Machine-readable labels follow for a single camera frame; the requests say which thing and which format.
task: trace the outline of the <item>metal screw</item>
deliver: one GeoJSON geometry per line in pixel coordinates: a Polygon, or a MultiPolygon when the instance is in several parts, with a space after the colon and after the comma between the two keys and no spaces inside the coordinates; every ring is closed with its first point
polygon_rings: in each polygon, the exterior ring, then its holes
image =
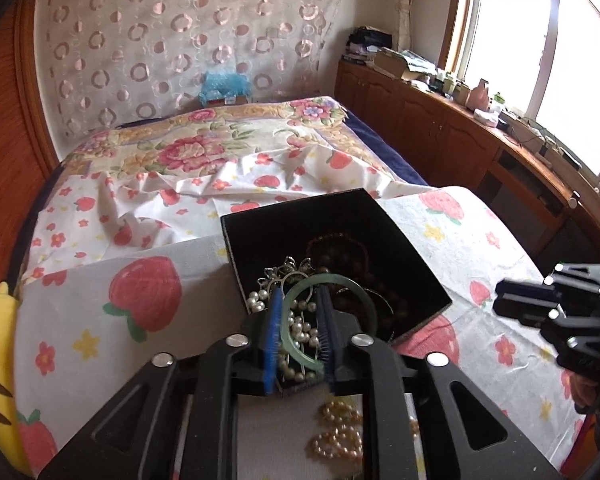
{"type": "Polygon", "coordinates": [[[249,343],[249,338],[243,334],[233,334],[224,340],[229,346],[239,348],[249,343]]]}
{"type": "Polygon", "coordinates": [[[151,364],[157,366],[158,368],[166,368],[167,366],[171,366],[173,361],[173,356],[171,354],[167,354],[167,352],[161,352],[151,358],[151,364]]]}
{"type": "Polygon", "coordinates": [[[371,346],[374,343],[374,339],[367,334],[356,334],[351,337],[351,342],[355,346],[371,346]]]}
{"type": "Polygon", "coordinates": [[[427,356],[427,363],[435,367],[446,366],[449,364],[449,358],[442,352],[433,352],[427,356]]]}

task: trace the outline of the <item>cardboard box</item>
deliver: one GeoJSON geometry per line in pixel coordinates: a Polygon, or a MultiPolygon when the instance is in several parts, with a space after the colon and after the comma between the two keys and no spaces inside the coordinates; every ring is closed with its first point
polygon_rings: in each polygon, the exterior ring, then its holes
{"type": "Polygon", "coordinates": [[[402,338],[451,302],[403,232],[363,189],[234,213],[223,216],[221,224],[244,298],[258,290],[257,279],[264,276],[266,267],[280,266],[286,256],[292,256],[298,264],[311,256],[317,268],[324,263],[315,261],[324,257],[320,254],[320,244],[326,248],[329,240],[345,235],[354,245],[347,241],[339,246],[344,247],[341,254],[338,250],[327,254],[330,270],[376,290],[387,299],[393,315],[386,308],[376,309],[379,328],[393,333],[387,339],[402,338]],[[349,267],[341,263],[347,254],[349,267]],[[366,257],[366,269],[354,268],[360,254],[366,257]]]}

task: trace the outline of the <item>yellow plush toy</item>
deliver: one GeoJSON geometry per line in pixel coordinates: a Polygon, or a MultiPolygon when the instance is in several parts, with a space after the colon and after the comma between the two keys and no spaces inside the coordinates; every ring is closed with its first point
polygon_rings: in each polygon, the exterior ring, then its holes
{"type": "Polygon", "coordinates": [[[18,301],[0,284],[0,451],[18,471],[31,475],[24,453],[13,399],[13,336],[16,330],[18,301]]]}

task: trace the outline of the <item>window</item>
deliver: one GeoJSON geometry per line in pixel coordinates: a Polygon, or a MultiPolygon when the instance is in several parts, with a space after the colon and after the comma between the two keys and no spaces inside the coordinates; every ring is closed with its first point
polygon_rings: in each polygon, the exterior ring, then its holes
{"type": "Polygon", "coordinates": [[[474,0],[458,72],[547,128],[597,185],[600,17],[587,0],[474,0]]]}

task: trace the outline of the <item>green bangle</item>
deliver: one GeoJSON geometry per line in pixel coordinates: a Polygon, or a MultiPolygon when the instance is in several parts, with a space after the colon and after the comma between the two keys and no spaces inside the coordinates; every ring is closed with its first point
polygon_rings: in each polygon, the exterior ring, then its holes
{"type": "MultiPolygon", "coordinates": [[[[301,282],[296,283],[291,290],[285,294],[285,299],[282,302],[282,319],[286,320],[290,317],[291,306],[302,291],[307,290],[310,286],[326,283],[342,285],[360,298],[360,301],[366,310],[369,335],[376,335],[376,331],[378,330],[378,315],[376,314],[376,306],[374,305],[373,300],[356,282],[340,274],[314,274],[313,276],[309,276],[301,282]]],[[[313,370],[316,373],[322,373],[324,371],[324,365],[321,361],[309,357],[296,348],[294,340],[291,338],[291,333],[289,332],[288,326],[286,325],[286,321],[284,323],[280,323],[280,339],[282,339],[282,347],[286,350],[286,352],[288,352],[289,357],[298,362],[299,365],[309,368],[309,370],[313,370]]]]}

